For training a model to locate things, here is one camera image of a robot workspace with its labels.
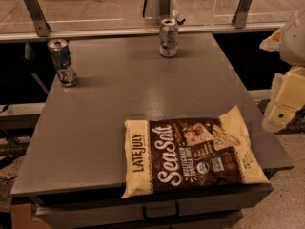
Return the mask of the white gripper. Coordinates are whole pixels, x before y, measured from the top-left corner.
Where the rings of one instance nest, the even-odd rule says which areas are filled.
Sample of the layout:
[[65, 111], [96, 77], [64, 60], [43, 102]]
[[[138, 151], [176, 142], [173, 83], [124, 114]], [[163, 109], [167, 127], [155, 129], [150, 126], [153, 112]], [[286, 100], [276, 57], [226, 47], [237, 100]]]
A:
[[[266, 52], [278, 52], [282, 31], [282, 28], [277, 29], [260, 43], [259, 48]], [[278, 106], [269, 103], [262, 120], [262, 128], [271, 133], [285, 129], [294, 119], [295, 111], [305, 105], [304, 67], [292, 67], [284, 74], [275, 102]]]

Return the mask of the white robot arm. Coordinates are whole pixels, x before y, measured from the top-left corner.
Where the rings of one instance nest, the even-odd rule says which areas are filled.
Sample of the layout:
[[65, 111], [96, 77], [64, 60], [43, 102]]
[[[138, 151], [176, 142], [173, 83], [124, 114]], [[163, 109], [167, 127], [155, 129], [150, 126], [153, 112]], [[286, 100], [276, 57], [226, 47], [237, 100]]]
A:
[[265, 131], [277, 133], [305, 106], [305, 6], [298, 8], [284, 27], [264, 39], [259, 48], [279, 52], [280, 59], [292, 66], [285, 74], [274, 76], [262, 121]]

